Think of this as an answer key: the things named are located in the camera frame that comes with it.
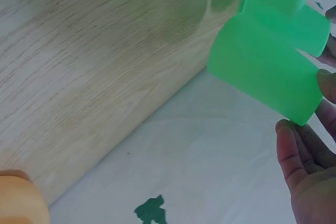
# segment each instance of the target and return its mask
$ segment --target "green paint spot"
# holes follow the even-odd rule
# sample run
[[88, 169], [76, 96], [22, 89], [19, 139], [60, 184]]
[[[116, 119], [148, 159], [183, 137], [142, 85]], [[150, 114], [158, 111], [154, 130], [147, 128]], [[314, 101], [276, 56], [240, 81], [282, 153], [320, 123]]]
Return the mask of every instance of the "green paint spot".
[[134, 212], [142, 220], [143, 224], [151, 224], [155, 221], [157, 224], [167, 224], [165, 210], [160, 208], [164, 203], [162, 195], [157, 198], [150, 198], [144, 204], [137, 207]]
[[315, 2], [315, 3], [319, 6], [320, 9], [323, 10], [323, 7], [322, 7], [322, 5], [319, 2]]

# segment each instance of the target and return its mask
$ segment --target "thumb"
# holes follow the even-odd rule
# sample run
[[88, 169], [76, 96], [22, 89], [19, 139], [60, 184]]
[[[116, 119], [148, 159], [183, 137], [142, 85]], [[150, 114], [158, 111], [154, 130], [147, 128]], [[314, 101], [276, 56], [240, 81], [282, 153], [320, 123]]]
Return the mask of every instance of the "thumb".
[[334, 24], [336, 24], [336, 5], [326, 12], [326, 17]]
[[336, 74], [321, 69], [317, 73], [317, 81], [324, 97], [336, 104]]

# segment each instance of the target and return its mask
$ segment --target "orange object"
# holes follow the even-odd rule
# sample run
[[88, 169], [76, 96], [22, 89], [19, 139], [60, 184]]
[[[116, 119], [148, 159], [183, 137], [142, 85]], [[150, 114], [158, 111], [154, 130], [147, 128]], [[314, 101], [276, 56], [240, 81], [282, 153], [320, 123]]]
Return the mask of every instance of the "orange object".
[[42, 194], [27, 179], [0, 176], [0, 224], [50, 224]]

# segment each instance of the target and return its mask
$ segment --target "human hand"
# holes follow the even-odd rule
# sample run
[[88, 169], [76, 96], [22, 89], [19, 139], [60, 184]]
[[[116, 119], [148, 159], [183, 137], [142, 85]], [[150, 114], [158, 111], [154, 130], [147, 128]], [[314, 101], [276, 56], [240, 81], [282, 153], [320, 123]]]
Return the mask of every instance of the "human hand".
[[[318, 73], [323, 95], [336, 103], [336, 74]], [[336, 109], [323, 100], [316, 115], [336, 141]], [[278, 161], [298, 224], [336, 223], [336, 155], [313, 129], [281, 120], [276, 125]]]
[[[336, 24], [336, 6], [326, 12], [326, 17]], [[336, 68], [336, 39], [329, 36], [327, 46], [318, 60], [326, 65]]]

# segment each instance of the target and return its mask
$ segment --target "light wood grain surface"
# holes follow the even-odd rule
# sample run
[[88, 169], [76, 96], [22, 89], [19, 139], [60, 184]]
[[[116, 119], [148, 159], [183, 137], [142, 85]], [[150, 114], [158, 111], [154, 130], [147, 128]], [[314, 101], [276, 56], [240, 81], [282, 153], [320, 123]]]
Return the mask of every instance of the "light wood grain surface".
[[0, 169], [53, 202], [206, 64], [239, 0], [0, 0]]

